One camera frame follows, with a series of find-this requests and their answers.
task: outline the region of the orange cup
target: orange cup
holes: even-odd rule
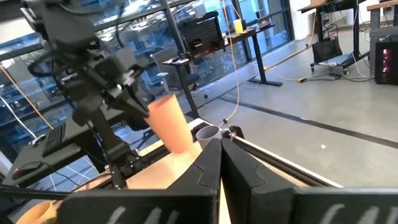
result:
[[[145,121],[170,152],[179,154],[193,148],[191,131],[175,95],[163,96],[148,109]]]
[[[57,216],[57,210],[51,202],[42,202],[27,211],[17,224],[41,224]]]

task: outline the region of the keyboard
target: keyboard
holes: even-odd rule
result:
[[[63,147],[62,141],[65,136],[66,123],[51,130],[46,139],[43,150],[43,157],[49,156]]]

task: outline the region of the gray floor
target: gray floor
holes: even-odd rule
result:
[[[362,53],[369,49],[369,44],[366,42],[369,39],[365,35],[361,34],[360,36]],[[271,52],[264,56],[264,65],[275,64],[287,55],[301,49],[307,41],[308,39],[292,42]],[[341,33],[340,45],[343,53],[350,53],[352,51],[352,33]],[[308,49],[282,63],[273,71],[289,80],[330,72],[328,67],[316,67],[315,73],[311,73],[309,65],[312,62],[312,57],[312,51]],[[364,61],[358,62],[358,68],[363,75],[369,75],[369,69]],[[255,62],[203,87],[201,91],[205,91],[209,98],[207,100],[195,99],[200,107],[200,116],[218,125],[222,119],[234,111],[235,104],[223,99],[236,100],[238,98],[237,89],[233,89],[236,87],[237,75],[239,84],[242,84],[239,87],[239,97],[242,102],[348,131],[398,142],[396,134],[398,118],[395,116],[398,109],[396,98],[398,88],[396,86],[376,85],[373,81],[353,83],[344,80],[300,84],[283,80],[274,72],[268,72],[267,78],[284,82],[282,87],[246,83],[248,79],[258,74]],[[347,77],[360,77],[355,66],[349,68]],[[180,104],[184,112],[189,111],[186,100],[180,100]],[[347,187],[393,187],[398,184],[398,172],[394,171],[395,162],[398,160],[396,148],[244,106],[238,107],[236,114],[229,121],[229,125],[232,124],[241,126],[246,138],[255,144],[341,185]],[[141,134],[131,134],[125,140],[134,142],[141,137]],[[148,144],[156,140],[156,138],[152,138]],[[90,168],[84,160],[71,164],[71,167],[83,173]],[[74,181],[81,178],[66,168],[61,172],[72,176]],[[90,170],[85,175],[93,177],[96,175],[96,171]],[[70,182],[57,177],[56,174],[53,177],[57,184],[57,190],[69,191],[73,188]],[[51,189],[51,182],[48,179],[43,183],[45,188]],[[12,219],[17,220],[19,215],[28,208],[29,206],[24,207]]]

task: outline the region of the paper cup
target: paper cup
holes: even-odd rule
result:
[[[57,210],[51,202],[42,202],[27,211],[17,224],[41,224],[57,216]]]
[[[170,152],[179,154],[193,148],[191,131],[175,95],[163,96],[148,109],[145,121]]]
[[[197,132],[198,142],[202,149],[205,149],[214,138],[221,138],[221,131],[217,126],[207,126]]]

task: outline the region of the white cup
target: white cup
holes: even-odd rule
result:
[[[217,126],[207,126],[199,130],[196,137],[201,148],[205,149],[212,139],[221,138],[221,129]]]

